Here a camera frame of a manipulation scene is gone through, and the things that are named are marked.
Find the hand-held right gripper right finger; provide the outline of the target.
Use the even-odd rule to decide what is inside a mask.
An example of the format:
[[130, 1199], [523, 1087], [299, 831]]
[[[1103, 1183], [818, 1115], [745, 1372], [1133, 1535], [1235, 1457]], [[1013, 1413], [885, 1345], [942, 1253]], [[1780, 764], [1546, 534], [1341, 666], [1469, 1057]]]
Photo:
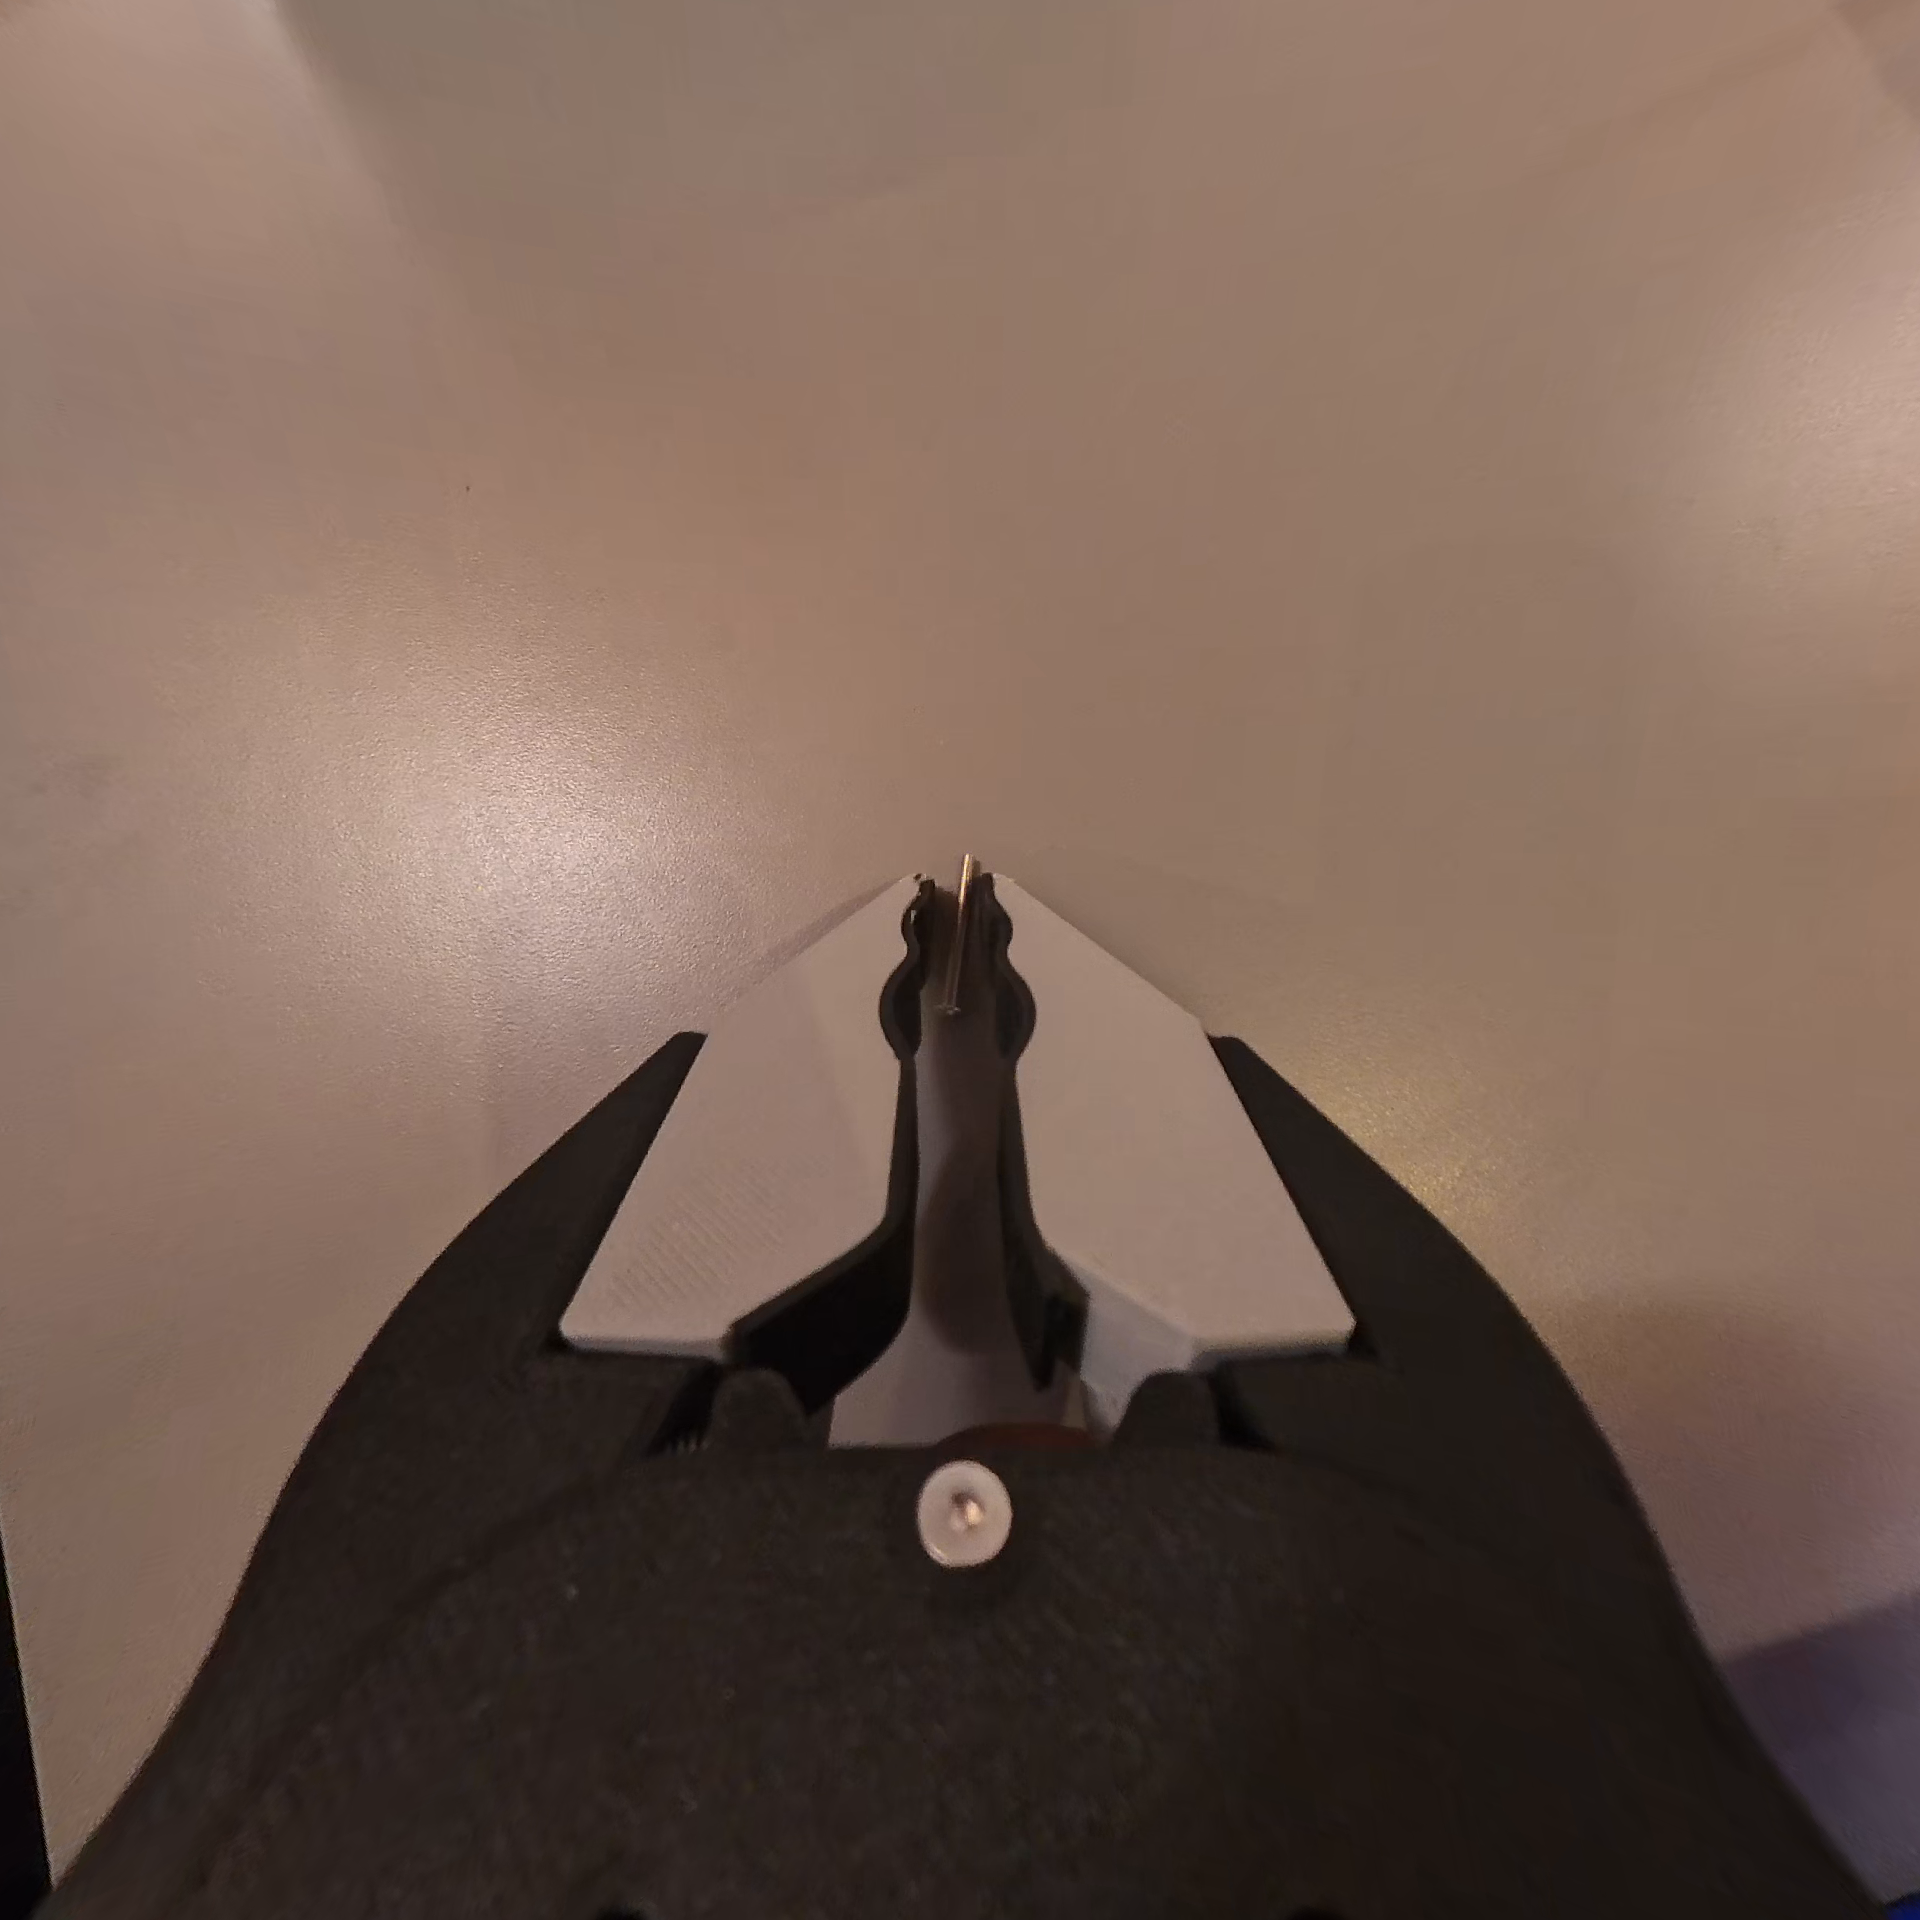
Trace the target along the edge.
[[1007, 875], [978, 929], [1007, 1281], [1039, 1382], [1069, 1369], [1113, 1431], [1158, 1374], [1345, 1354], [1356, 1311], [1203, 1022]]

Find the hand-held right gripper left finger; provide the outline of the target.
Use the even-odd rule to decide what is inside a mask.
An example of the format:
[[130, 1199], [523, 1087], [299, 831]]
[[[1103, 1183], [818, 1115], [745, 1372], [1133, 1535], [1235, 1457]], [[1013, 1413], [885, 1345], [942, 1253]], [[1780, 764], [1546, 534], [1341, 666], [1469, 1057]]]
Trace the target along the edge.
[[562, 1337], [781, 1374], [824, 1413], [901, 1334], [919, 1203], [927, 934], [903, 875], [700, 1038]]

